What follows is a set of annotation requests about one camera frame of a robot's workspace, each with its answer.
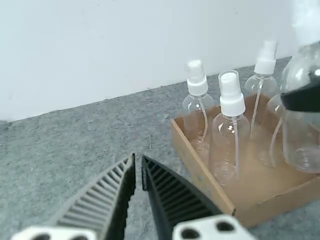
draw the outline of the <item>bottle neck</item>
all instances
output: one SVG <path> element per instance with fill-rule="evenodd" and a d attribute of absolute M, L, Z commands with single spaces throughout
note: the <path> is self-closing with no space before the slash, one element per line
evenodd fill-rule
<path fill-rule="evenodd" d="M 268 79 L 270 78 L 270 76 L 272 76 L 272 74 L 259 74 L 259 73 L 255 73 L 255 75 L 259 78 L 259 79 Z"/>
<path fill-rule="evenodd" d="M 230 122 L 237 122 L 239 121 L 240 119 L 244 118 L 244 115 L 241 114 L 241 115 L 238 115 L 238 116 L 226 116 L 226 115 L 223 115 L 223 117 L 230 121 Z"/>
<path fill-rule="evenodd" d="M 205 92 L 204 94 L 202 95 L 199 95 L 199 96 L 195 96 L 195 95 L 192 95 L 191 93 L 189 93 L 191 97 L 193 97 L 194 99 L 203 99 L 208 93 Z"/>

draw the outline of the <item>white spray cap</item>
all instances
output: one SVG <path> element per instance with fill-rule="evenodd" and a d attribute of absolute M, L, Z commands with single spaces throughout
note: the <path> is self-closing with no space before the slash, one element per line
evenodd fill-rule
<path fill-rule="evenodd" d="M 265 40 L 254 66 L 256 74 L 271 75 L 275 71 L 277 41 Z"/>
<path fill-rule="evenodd" d="M 318 0 L 293 2 L 292 27 L 299 46 L 320 41 L 320 6 Z"/>
<path fill-rule="evenodd" d="M 245 98 L 240 89 L 239 74 L 235 70 L 222 72 L 218 76 L 220 86 L 221 113 L 227 117 L 236 117 L 246 110 Z"/>
<path fill-rule="evenodd" d="M 201 60 L 193 60 L 187 64 L 187 79 L 189 93 L 201 96 L 208 91 L 207 76 Z"/>

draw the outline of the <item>cardboard box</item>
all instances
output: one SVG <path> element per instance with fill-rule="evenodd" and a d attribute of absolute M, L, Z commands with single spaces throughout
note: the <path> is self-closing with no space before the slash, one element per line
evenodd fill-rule
<path fill-rule="evenodd" d="M 251 96 L 245 99 L 245 115 L 249 120 L 255 98 Z M 260 98 L 264 105 L 268 100 L 267 97 Z M 219 113 L 220 107 L 207 111 L 210 118 Z M 272 114 L 267 117 L 273 130 L 279 119 Z M 279 159 L 276 168 L 267 167 L 255 158 L 252 144 L 248 146 L 245 162 L 240 163 L 239 181 L 220 186 L 184 135 L 182 117 L 171 121 L 171 137 L 193 183 L 224 213 L 234 215 L 245 227 L 252 227 L 320 197 L 318 174 L 297 171 L 284 159 Z M 276 147 L 282 149 L 282 131 L 278 133 Z"/>

